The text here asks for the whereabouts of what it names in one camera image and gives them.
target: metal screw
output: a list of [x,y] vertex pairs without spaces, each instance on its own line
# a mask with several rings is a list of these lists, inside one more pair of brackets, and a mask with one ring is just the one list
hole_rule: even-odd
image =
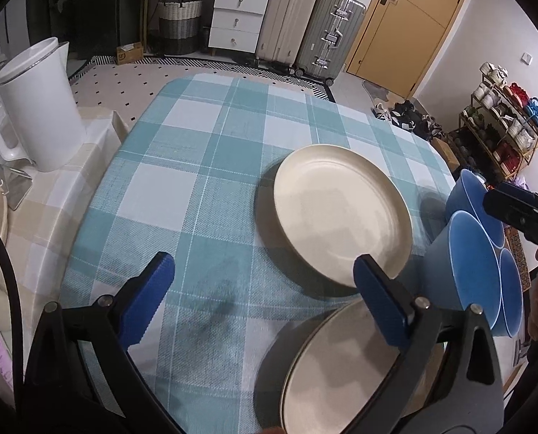
[[97,300],[100,307],[109,307],[112,305],[113,301],[114,297],[112,297],[112,295],[101,295]]
[[46,313],[52,313],[55,312],[57,308],[58,304],[56,302],[48,302],[47,304],[45,304],[44,311]]
[[477,303],[472,303],[470,305],[470,310],[472,310],[472,313],[475,313],[476,315],[481,315],[484,313],[484,309],[481,305],[478,305]]
[[417,297],[415,304],[419,309],[427,310],[430,308],[430,301],[426,297]]

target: cardboard box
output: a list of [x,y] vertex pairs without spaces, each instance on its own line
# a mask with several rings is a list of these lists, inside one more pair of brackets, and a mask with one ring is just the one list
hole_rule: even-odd
[[444,159],[446,165],[450,170],[450,173],[453,173],[454,171],[456,171],[456,169],[460,167],[460,162],[453,154],[452,149],[447,143],[440,139],[432,139],[430,143],[432,144],[432,147],[436,149],[436,152],[438,152],[440,156]]
[[140,42],[116,48],[116,65],[138,62],[142,57],[144,57],[144,49]]

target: laundry basket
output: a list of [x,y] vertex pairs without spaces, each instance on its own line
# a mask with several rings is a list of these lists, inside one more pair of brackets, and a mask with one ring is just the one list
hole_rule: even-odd
[[190,54],[198,48],[202,0],[160,1],[158,25],[166,55]]

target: kettle spout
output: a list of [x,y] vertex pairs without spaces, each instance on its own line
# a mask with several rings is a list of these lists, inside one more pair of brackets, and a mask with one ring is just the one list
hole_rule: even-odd
[[60,54],[60,60],[62,61],[62,64],[64,65],[64,69],[67,70],[68,67],[68,47],[70,46],[69,42],[62,42],[58,46],[58,53]]

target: blue gripper pad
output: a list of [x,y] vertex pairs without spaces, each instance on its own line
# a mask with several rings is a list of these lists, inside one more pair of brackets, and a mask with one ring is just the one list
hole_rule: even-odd
[[391,281],[370,256],[368,260],[364,256],[355,260],[353,280],[386,343],[407,348],[410,345],[407,315],[389,288],[392,284],[400,284]]
[[135,279],[144,281],[144,285],[136,289],[120,316],[118,340],[125,350],[140,342],[165,297],[174,280],[174,259],[168,253],[158,252]]

